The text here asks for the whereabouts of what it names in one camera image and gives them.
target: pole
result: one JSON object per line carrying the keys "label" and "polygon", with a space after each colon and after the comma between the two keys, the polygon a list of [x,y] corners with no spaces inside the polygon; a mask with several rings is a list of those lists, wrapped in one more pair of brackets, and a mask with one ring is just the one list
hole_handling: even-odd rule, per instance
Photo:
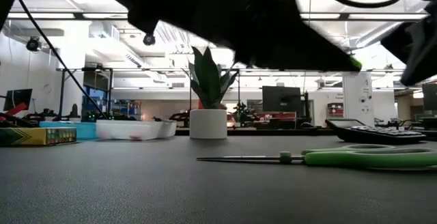
{"label": "pole", "polygon": [[191,101],[191,97],[192,95],[191,95],[191,72],[190,72],[190,111],[191,111],[191,108],[192,108],[192,106],[191,106],[191,103],[192,103],[192,101]]}
{"label": "pole", "polygon": [[311,117],[309,116],[309,96],[308,96],[308,92],[305,92],[303,95],[304,95],[304,98],[305,98],[305,118],[307,118],[309,120]]}
{"label": "pole", "polygon": [[61,82],[61,100],[59,101],[59,112],[58,116],[62,117],[62,105],[64,102],[64,85],[65,85],[65,78],[66,78],[66,69],[62,70],[62,82]]}
{"label": "pole", "polygon": [[110,74],[109,74],[108,110],[107,110],[108,114],[112,111],[111,99],[112,99],[112,87],[113,87],[113,79],[114,79],[114,70],[110,69],[109,72],[110,72]]}
{"label": "pole", "polygon": [[241,104],[241,102],[240,102],[240,81],[241,81],[240,70],[237,70],[237,73],[238,73],[238,104]]}

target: scissors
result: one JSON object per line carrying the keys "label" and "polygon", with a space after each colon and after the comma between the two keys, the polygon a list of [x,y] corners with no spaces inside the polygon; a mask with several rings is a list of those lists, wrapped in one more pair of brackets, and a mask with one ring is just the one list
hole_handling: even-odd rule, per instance
{"label": "scissors", "polygon": [[300,155],[280,152],[279,156],[220,156],[201,157],[197,160],[250,163],[279,162],[291,164],[299,160],[303,164],[326,167],[358,168],[413,168],[437,165],[437,151],[423,148],[395,148],[389,145],[347,145],[340,148],[304,150]]}

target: desk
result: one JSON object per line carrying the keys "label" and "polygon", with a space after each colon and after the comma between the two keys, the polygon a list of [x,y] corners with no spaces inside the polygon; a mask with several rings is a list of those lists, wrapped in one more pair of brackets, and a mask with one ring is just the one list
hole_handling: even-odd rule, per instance
{"label": "desk", "polygon": [[[197,162],[346,145],[188,137],[0,148],[0,223],[435,223],[437,171]],[[414,145],[437,148],[437,143]]]}

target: small plant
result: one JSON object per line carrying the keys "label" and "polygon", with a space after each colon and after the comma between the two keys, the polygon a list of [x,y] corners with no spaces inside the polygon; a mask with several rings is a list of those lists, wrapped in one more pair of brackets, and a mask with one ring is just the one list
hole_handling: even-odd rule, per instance
{"label": "small plant", "polygon": [[201,52],[193,47],[194,64],[188,63],[191,73],[191,88],[198,95],[205,109],[219,109],[227,89],[234,83],[237,73],[231,75],[232,67],[221,75],[221,67],[214,63],[211,50]]}

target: computer screen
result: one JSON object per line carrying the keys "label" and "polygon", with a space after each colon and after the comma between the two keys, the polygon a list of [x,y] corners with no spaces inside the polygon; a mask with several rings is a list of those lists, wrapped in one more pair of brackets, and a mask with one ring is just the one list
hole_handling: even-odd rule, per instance
{"label": "computer screen", "polygon": [[297,112],[303,116],[303,105],[299,87],[262,87],[263,111]]}
{"label": "computer screen", "polygon": [[9,111],[13,109],[15,106],[25,103],[27,105],[27,109],[29,110],[30,100],[32,99],[32,89],[22,89],[22,90],[10,90],[6,94],[6,101],[3,107],[4,111]]}
{"label": "computer screen", "polygon": [[426,111],[437,110],[437,84],[422,85],[423,109]]}

